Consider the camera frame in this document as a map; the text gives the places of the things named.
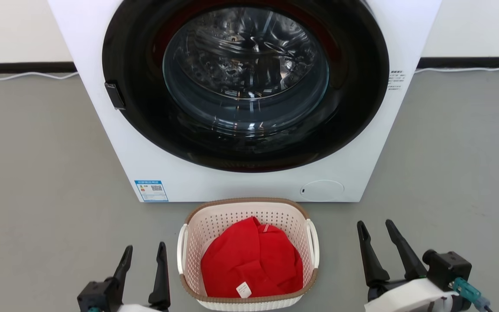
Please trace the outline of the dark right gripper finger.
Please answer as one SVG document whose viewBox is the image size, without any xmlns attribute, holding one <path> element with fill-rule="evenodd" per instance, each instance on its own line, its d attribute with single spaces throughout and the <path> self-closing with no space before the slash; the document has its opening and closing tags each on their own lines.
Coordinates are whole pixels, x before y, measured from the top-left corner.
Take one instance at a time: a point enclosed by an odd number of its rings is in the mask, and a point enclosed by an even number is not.
<svg viewBox="0 0 499 312">
<path fill-rule="evenodd" d="M 386 220 L 386 229 L 392 243 L 396 246 L 402 261 L 405 270 L 404 279 L 411 281 L 414 279 L 426 278 L 428 273 L 427 269 L 392 220 Z"/>
<path fill-rule="evenodd" d="M 366 286 L 375 288 L 380 284 L 384 284 L 390 280 L 390 276 L 380 264 L 378 257 L 372 247 L 369 231 L 364 224 L 364 221 L 357 223 L 358 240 L 360 252 L 362 255 L 362 263 Z"/>
</svg>

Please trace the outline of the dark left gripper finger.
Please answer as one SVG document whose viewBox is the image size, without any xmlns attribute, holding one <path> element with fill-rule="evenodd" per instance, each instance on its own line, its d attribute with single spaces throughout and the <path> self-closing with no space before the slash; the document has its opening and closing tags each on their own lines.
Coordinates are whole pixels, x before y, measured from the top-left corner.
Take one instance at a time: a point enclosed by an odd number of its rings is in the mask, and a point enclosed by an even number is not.
<svg viewBox="0 0 499 312">
<path fill-rule="evenodd" d="M 149 295 L 150 308 L 154 310 L 169 310 L 172 301 L 168 276 L 168 254 L 165 242 L 159 243 L 156 262 L 158 268 L 155 275 L 154 288 Z"/>
<path fill-rule="evenodd" d="M 128 245 L 123 251 L 122 257 L 117 265 L 113 278 L 117 280 L 119 286 L 124 286 L 127 272 L 130 270 L 133 256 L 133 246 Z"/>
</svg>

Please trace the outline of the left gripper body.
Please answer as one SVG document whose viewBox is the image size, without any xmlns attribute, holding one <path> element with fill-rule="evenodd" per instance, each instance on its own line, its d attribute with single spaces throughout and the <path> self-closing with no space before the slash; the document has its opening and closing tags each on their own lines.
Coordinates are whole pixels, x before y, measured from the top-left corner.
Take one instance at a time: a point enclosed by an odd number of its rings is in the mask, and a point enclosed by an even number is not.
<svg viewBox="0 0 499 312">
<path fill-rule="evenodd" d="M 141 304 L 124 304 L 119 307 L 117 312 L 160 312 L 160 310 Z"/>
</svg>

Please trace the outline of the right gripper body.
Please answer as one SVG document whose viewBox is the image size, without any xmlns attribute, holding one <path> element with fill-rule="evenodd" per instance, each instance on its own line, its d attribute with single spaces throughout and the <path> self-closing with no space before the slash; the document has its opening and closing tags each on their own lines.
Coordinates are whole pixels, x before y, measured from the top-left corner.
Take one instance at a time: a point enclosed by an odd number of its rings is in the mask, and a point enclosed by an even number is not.
<svg viewBox="0 0 499 312">
<path fill-rule="evenodd" d="M 416 279 L 385 292 L 364 305 L 365 312 L 459 312 L 458 293 L 440 289 L 430 280 Z"/>
</svg>

